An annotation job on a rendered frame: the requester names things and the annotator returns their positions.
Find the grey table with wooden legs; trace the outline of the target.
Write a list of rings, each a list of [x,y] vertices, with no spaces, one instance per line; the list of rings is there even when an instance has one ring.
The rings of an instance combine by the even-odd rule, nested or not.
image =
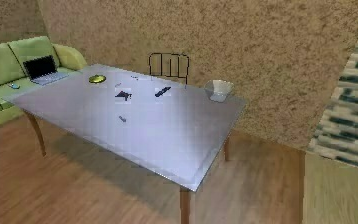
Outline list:
[[[96,74],[106,80],[90,83]],[[171,89],[155,97],[164,87]],[[131,99],[115,97],[120,91]],[[232,95],[215,102],[203,88],[101,64],[6,99],[32,122],[46,120],[179,185],[181,224],[190,224],[190,195],[227,148],[245,107]]]

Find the clear glass bowl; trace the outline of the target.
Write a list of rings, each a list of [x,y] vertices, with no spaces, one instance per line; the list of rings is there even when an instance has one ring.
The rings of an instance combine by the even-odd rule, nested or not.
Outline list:
[[[234,87],[232,82],[225,80],[209,80],[204,85],[206,95],[211,101],[224,102]]]

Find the yellow-green round plate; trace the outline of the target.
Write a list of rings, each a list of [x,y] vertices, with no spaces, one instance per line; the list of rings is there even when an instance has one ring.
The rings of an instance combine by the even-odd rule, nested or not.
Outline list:
[[[106,80],[106,77],[104,75],[99,75],[99,74],[96,74],[96,75],[93,75],[93,76],[90,76],[89,77],[89,82],[90,83],[102,83]]]

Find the grey laptop with black screen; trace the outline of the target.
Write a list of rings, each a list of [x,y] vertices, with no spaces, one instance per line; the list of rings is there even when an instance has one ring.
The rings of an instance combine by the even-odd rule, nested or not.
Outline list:
[[[66,73],[57,71],[51,55],[25,61],[23,65],[30,80],[42,86],[67,77]]]

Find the green sofa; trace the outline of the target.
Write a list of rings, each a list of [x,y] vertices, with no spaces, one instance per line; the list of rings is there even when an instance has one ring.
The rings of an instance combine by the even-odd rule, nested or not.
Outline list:
[[[35,86],[23,65],[25,61],[51,55],[58,72],[75,74],[87,66],[83,55],[75,48],[52,43],[47,36],[0,43],[0,125],[20,117],[23,112],[4,97],[21,93]],[[17,84],[12,89],[9,84]]]

